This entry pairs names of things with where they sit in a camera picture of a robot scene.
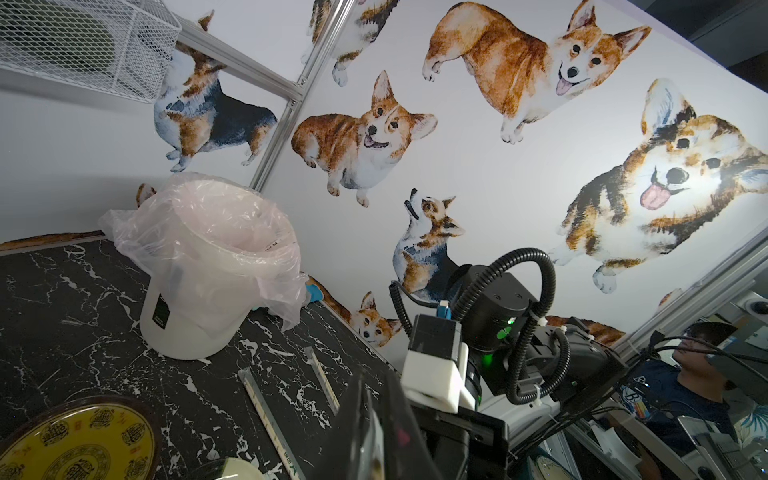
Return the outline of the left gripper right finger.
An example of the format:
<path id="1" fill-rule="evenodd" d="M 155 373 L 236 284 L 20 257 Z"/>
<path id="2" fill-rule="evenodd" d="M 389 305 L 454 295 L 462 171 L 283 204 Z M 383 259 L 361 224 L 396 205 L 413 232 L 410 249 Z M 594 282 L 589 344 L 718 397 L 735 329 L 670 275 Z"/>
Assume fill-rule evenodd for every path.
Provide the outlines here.
<path id="1" fill-rule="evenodd" d="M 441 479 L 398 376 L 388 372 L 380 394 L 386 479 Z"/>

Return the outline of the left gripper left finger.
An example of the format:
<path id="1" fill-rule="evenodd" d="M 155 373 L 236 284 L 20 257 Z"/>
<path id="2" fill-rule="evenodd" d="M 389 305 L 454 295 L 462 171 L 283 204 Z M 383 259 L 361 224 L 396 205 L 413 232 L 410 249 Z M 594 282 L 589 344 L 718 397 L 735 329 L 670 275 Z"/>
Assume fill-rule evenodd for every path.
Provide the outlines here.
<path id="1" fill-rule="evenodd" d="M 308 479 L 357 479 L 367 431 L 364 377 L 357 373 L 342 395 L 332 429 L 326 436 Z"/>

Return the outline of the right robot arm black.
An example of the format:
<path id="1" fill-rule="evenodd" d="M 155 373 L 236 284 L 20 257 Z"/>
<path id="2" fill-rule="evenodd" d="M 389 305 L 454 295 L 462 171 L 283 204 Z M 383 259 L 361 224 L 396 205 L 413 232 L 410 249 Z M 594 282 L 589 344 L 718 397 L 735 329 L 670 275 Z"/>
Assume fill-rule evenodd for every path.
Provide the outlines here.
<path id="1" fill-rule="evenodd" d="M 382 401 L 385 478 L 569 477 L 543 441 L 598 406 L 626 367 L 583 321 L 548 320 L 555 289 L 536 248 L 461 267 L 414 318 L 391 283 L 409 345 Z"/>

